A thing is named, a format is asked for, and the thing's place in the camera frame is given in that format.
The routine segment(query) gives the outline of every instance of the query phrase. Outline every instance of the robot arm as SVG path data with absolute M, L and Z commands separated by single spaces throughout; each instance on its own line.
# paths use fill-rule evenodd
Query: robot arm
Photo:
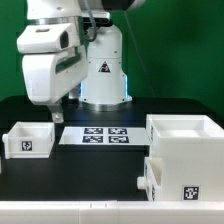
M 47 105 L 55 123 L 63 122 L 60 99 L 87 76 L 81 11 L 87 0 L 27 0 L 26 27 L 17 40 L 29 99 Z M 91 10 L 128 10 L 145 0 L 91 0 Z

